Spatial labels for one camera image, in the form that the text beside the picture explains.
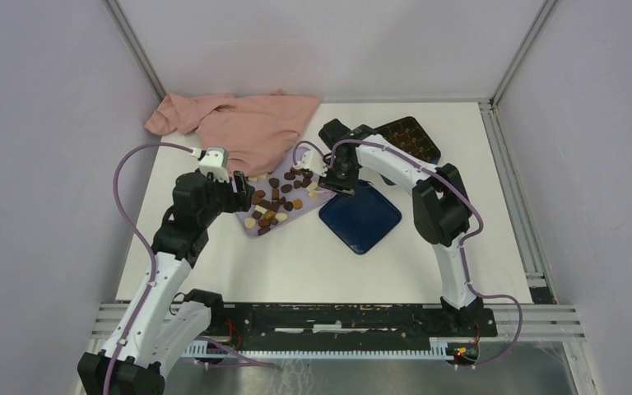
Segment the white rectangular chocolate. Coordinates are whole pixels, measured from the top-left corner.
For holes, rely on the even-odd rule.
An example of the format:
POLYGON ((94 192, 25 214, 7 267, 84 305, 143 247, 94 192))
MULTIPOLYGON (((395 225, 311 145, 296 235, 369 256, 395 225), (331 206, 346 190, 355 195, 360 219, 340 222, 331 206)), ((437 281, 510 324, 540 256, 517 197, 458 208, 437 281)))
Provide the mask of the white rectangular chocolate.
POLYGON ((312 182, 311 184, 309 184, 308 186, 306 186, 305 188, 310 191, 313 192, 316 188, 318 187, 318 184, 315 182, 312 182))

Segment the pink handled metal tongs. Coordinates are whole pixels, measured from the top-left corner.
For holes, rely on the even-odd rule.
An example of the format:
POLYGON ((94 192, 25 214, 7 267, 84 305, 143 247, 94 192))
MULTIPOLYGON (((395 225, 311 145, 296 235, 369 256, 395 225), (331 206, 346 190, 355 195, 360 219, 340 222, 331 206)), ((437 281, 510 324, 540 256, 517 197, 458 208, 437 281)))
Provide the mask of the pink handled metal tongs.
POLYGON ((318 186, 314 191, 320 192, 320 195, 332 193, 332 191, 318 186))

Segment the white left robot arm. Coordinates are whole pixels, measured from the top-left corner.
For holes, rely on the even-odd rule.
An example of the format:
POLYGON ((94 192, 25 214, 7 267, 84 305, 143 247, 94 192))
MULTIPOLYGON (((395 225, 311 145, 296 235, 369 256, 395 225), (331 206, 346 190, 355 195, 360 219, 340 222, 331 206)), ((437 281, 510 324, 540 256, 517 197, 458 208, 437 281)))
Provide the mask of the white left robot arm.
POLYGON ((224 328, 225 312, 210 302, 219 294, 190 291, 175 316, 170 306, 207 245, 209 226, 223 213, 246 212, 254 192, 240 171, 226 181, 198 170, 176 179, 142 284, 101 350, 84 353, 78 363, 85 393, 162 394, 193 339, 224 328))

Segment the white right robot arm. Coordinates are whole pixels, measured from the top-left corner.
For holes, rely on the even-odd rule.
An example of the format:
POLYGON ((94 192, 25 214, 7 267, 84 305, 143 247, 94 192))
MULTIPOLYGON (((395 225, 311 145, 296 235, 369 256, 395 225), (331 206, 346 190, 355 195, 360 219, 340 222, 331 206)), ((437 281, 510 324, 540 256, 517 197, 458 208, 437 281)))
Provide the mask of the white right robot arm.
POLYGON ((418 160, 367 125, 350 129, 333 119, 321 127, 318 136, 330 150, 318 172, 320 187, 343 197, 353 196, 360 169, 366 168, 390 179, 411 198, 416 231, 431 244, 438 263, 444 329, 454 336, 466 334, 475 326, 483 303, 471 289, 463 251, 469 219, 476 212, 459 170, 450 164, 438 167, 418 160))

